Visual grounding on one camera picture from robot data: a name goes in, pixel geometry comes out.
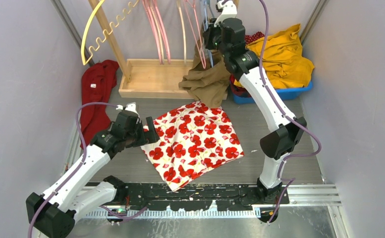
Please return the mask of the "teal blue wire hanger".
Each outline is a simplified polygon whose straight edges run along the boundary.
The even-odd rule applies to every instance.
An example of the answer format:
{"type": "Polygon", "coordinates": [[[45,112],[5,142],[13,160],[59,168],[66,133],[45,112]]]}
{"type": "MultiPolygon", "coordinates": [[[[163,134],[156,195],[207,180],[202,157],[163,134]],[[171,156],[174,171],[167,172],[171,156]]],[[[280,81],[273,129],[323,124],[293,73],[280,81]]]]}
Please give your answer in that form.
{"type": "Polygon", "coordinates": [[[204,30],[207,30],[209,27],[210,19],[215,17],[215,14],[213,12],[213,9],[211,7],[211,1],[210,0],[203,0],[202,1],[202,7],[203,7],[203,19],[204,19],[204,30]]]}

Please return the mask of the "white red floral garment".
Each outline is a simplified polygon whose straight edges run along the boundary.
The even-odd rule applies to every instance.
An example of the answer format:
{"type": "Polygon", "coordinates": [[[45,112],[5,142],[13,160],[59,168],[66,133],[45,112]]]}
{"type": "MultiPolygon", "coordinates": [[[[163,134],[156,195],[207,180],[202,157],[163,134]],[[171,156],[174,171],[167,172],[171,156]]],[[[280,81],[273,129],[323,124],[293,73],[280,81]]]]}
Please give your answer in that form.
{"type": "Polygon", "coordinates": [[[193,102],[159,116],[153,125],[159,140],[141,150],[171,191],[244,156],[222,107],[193,102]]]}

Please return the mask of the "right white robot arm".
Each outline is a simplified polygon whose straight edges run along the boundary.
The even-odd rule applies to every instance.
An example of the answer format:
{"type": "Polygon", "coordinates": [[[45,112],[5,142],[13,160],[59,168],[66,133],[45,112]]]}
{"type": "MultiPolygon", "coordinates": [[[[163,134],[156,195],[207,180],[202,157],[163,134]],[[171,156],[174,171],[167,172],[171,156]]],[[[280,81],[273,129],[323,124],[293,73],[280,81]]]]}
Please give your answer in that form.
{"type": "Polygon", "coordinates": [[[203,38],[207,49],[222,54],[226,69],[251,95],[267,122],[270,133],[260,139],[265,160],[256,192],[262,203],[271,203],[282,187],[284,159],[300,141],[306,120],[288,109],[268,80],[259,57],[246,48],[245,27],[240,19],[212,18],[203,38]]]}

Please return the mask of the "tan brown skirt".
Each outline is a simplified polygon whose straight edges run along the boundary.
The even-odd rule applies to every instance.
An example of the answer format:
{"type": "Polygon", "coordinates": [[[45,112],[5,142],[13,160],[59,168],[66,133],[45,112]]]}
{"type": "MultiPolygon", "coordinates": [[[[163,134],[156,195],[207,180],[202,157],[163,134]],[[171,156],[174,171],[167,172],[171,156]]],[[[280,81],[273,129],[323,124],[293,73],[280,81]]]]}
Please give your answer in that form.
{"type": "Polygon", "coordinates": [[[231,74],[225,68],[219,52],[212,51],[212,56],[214,66],[210,66],[210,61],[206,60],[207,67],[203,68],[195,47],[192,68],[183,76],[178,86],[196,101],[201,101],[209,108],[218,108],[226,95],[231,74]]]}

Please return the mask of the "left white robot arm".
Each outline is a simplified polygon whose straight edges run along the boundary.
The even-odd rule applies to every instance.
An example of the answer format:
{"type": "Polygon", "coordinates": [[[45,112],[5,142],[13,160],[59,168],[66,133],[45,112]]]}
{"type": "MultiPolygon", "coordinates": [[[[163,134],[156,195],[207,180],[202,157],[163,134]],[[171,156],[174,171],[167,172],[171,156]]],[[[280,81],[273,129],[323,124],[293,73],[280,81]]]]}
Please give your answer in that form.
{"type": "Polygon", "coordinates": [[[119,205],[126,201],[127,185],[114,176],[81,195],[79,192],[117,153],[159,141],[152,117],[146,122],[148,129],[144,130],[137,112],[124,108],[108,129],[92,138],[83,155],[58,181],[41,194],[31,193],[26,199],[28,237],[37,229],[49,238],[65,238],[87,213],[109,202],[119,205]]]}

